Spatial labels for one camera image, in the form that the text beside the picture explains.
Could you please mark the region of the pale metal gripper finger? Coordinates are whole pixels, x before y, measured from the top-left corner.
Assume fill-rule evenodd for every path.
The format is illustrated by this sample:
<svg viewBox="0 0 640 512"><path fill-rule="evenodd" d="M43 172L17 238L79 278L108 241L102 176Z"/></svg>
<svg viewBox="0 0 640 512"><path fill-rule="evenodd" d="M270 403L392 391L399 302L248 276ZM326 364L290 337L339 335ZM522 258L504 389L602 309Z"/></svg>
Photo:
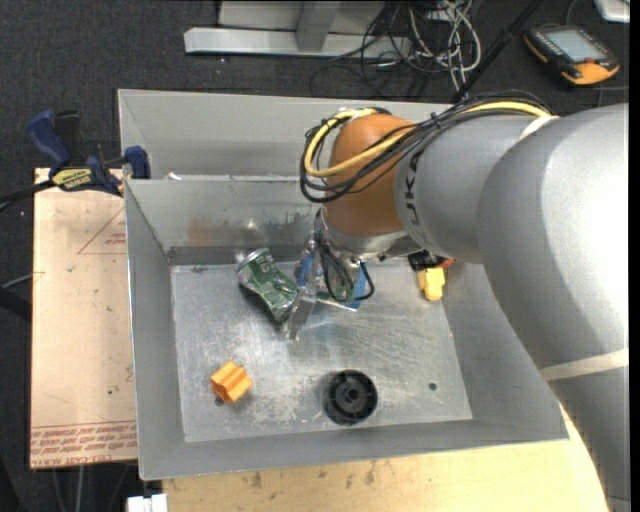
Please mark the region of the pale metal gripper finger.
<svg viewBox="0 0 640 512"><path fill-rule="evenodd" d="M301 330L306 325L309 317L316 305L316 297L313 295L305 294L297 307L297 334L300 334Z"/></svg>
<svg viewBox="0 0 640 512"><path fill-rule="evenodd" d="M296 297L296 300L293 303L289 318L287 320L287 336L291 340L295 340L298 336L298 333L301 329L300 327L300 314L299 308L302 302L302 298L300 295Z"/></svg>

